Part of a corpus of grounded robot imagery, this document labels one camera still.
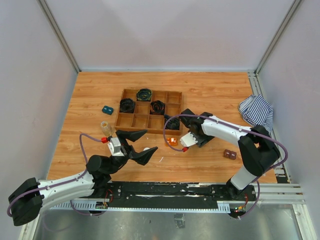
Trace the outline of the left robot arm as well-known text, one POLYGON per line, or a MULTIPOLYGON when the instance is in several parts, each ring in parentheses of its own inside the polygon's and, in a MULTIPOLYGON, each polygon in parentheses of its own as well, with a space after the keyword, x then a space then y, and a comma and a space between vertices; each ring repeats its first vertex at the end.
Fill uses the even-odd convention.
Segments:
POLYGON ((147 130, 116 131, 116 136, 104 136, 100 139, 81 133, 95 142, 107 144, 110 156, 94 154, 84 157, 85 169, 77 174, 56 179, 37 180, 32 177, 25 180, 9 197, 7 215, 15 226, 33 221, 43 211, 66 201, 82 197, 101 198, 107 193, 107 184, 112 175, 123 168, 129 160, 146 165, 158 147, 145 148, 136 152, 129 142, 143 137, 147 130))

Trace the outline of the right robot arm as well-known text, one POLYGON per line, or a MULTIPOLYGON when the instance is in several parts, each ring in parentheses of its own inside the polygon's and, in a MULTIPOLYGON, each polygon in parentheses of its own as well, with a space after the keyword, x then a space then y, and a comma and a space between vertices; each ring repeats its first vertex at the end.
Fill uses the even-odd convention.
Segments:
POLYGON ((239 148, 242 167, 226 183, 226 195, 232 200, 240 199, 246 187, 267 172, 281 156, 269 132, 261 125, 236 125, 207 112, 195 115, 188 108, 181 112, 179 120, 188 128, 187 134, 180 138, 184 148, 194 145, 202 148, 214 138, 239 148))

